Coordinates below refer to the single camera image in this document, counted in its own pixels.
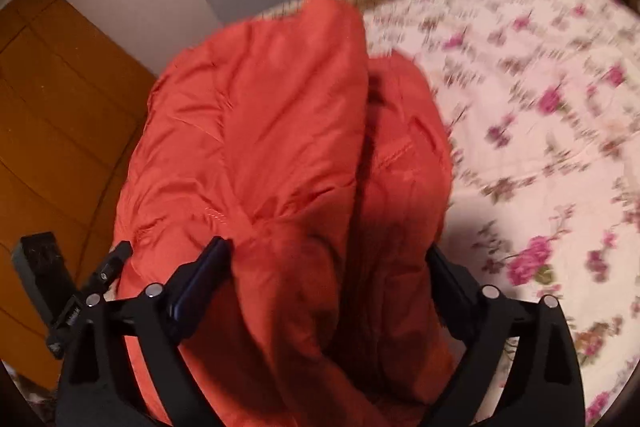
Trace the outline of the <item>orange puffer jacket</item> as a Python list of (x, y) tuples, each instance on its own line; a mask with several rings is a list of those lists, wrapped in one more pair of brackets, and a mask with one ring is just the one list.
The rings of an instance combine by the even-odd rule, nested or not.
[(372, 57), (360, 13), (306, 0), (165, 70), (119, 195), (122, 298), (214, 237), (232, 274), (186, 366), (229, 426), (413, 426), (454, 370), (425, 251), (452, 183), (422, 72)]

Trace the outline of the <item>floral bed quilt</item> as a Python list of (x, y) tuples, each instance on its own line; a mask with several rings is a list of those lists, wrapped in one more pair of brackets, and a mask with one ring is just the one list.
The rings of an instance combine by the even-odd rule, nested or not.
[(454, 165), (442, 249), (558, 298), (601, 426), (639, 366), (639, 19), (617, 0), (348, 0), (423, 70)]

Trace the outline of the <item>orange wooden wardrobe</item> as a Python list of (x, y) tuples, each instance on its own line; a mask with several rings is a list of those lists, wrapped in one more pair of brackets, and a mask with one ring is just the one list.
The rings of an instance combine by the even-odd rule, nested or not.
[(66, 0), (1, 11), (1, 358), (52, 389), (61, 365), (11, 253), (52, 232), (85, 282), (111, 247), (115, 207), (153, 75)]

